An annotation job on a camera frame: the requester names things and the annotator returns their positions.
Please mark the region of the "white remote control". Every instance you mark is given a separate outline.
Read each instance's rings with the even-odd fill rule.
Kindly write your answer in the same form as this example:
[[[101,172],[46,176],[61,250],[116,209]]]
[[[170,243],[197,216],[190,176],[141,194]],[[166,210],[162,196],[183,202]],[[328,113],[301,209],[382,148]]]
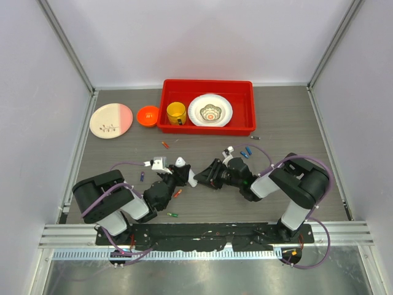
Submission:
[[[191,187],[197,186],[198,181],[194,178],[195,174],[191,169],[191,166],[182,157],[178,157],[176,159],[175,166],[181,170],[182,174],[186,178],[186,181]]]

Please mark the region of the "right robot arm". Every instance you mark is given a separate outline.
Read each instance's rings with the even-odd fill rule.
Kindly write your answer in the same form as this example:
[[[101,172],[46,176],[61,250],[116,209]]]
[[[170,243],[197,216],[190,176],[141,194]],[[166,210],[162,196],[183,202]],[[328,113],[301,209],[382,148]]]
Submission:
[[[332,173],[322,162],[310,157],[288,154],[265,172],[255,175],[239,157],[214,159],[194,179],[212,189],[232,186],[250,202],[282,191],[290,198],[287,209],[276,225],[276,238],[290,243],[332,186]]]

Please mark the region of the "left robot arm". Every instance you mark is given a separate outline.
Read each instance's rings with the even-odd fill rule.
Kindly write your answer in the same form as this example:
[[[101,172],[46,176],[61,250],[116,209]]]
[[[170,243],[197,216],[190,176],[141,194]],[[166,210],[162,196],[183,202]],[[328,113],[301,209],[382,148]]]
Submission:
[[[131,237],[126,217],[121,212],[139,223],[150,221],[166,209],[177,187],[196,187],[198,184],[191,165],[181,157],[174,165],[167,165],[165,157],[155,157],[143,165],[150,167],[161,180],[151,184],[142,194],[115,168],[79,181],[72,188],[84,222],[103,227],[117,245],[126,244]]]

